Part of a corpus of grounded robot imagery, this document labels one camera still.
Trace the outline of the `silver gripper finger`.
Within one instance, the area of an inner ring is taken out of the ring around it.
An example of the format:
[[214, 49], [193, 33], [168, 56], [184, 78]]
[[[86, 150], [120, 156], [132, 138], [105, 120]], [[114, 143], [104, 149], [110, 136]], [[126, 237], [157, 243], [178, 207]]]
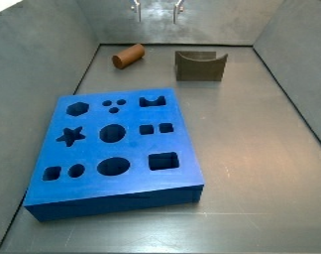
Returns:
[[132, 10], [134, 11], [134, 13], [137, 14], [137, 20], [138, 22], [141, 22], [141, 17], [142, 17], [142, 13], [141, 13], [141, 2], [140, 0], [130, 0], [132, 1]]
[[185, 7], [184, 7], [185, 1], [186, 0], [178, 0], [176, 5], [174, 5], [174, 12], [173, 12], [173, 22], [174, 22], [174, 24], [177, 24], [178, 16], [185, 10]]

